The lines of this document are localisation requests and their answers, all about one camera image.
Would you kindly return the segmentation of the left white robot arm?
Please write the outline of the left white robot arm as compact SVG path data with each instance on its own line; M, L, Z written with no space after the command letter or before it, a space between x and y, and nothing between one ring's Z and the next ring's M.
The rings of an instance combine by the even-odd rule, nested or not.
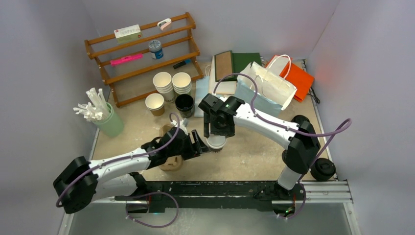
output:
M189 160L209 152L210 148L196 130L188 134L174 127L125 154L97 161L77 157L52 184L58 195L56 207L72 214L92 201L120 196L121 189L126 187L133 200L140 200L146 194L146 187L137 181L139 171L160 166L170 157L181 156L183 160Z

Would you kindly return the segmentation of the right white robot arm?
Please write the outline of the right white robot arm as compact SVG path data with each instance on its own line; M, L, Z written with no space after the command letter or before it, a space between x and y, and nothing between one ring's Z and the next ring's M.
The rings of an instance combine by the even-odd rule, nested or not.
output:
M276 196L280 199L287 199L294 193L295 184L308 172L320 150L320 142L308 120L287 122L234 96L207 94L198 107L204 113L204 137L213 152L223 149L227 138L235 135L236 126L259 133L283 147L282 159L286 166L275 185Z

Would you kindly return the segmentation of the light blue paper bag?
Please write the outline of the light blue paper bag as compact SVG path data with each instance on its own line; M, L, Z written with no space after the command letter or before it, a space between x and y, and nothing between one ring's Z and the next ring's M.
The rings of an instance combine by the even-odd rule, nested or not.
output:
M254 100L254 108L274 117L278 117L292 101L297 88L286 80L286 76L280 76L279 72L273 72L281 62L288 65L291 59L287 55L278 56L270 68L264 68L257 62L250 62L237 76L237 85L234 96L250 103L254 92L258 95Z

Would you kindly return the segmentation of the white plastic cup lid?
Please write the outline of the white plastic cup lid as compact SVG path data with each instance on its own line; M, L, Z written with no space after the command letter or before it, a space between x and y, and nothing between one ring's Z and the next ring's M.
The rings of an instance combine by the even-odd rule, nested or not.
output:
M225 136L216 136L216 135L210 135L207 138L207 145L222 145L226 144L226 137Z

